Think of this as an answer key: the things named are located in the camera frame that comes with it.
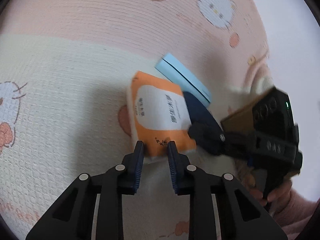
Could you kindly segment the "pink sleeve right forearm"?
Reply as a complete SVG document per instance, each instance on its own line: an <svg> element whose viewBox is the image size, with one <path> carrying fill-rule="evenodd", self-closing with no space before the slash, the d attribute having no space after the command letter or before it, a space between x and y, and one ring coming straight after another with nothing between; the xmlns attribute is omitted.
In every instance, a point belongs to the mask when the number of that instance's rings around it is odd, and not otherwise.
<svg viewBox="0 0 320 240"><path fill-rule="evenodd" d="M273 218L286 233L288 239L296 239L303 231L313 214L318 212L319 200L309 201L295 190L290 191L289 201Z"/></svg>

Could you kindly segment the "person's right hand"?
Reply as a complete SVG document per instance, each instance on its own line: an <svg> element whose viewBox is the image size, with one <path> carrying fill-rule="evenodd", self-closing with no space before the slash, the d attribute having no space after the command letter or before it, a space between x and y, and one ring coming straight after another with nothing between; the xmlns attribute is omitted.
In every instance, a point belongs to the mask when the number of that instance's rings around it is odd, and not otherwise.
<svg viewBox="0 0 320 240"><path fill-rule="evenodd" d="M245 176L244 186L262 206L269 203L276 203L277 206L286 205L291 197L292 181L290 179L274 189L267 197L263 197L263 193L257 189L255 179L251 174Z"/></svg>

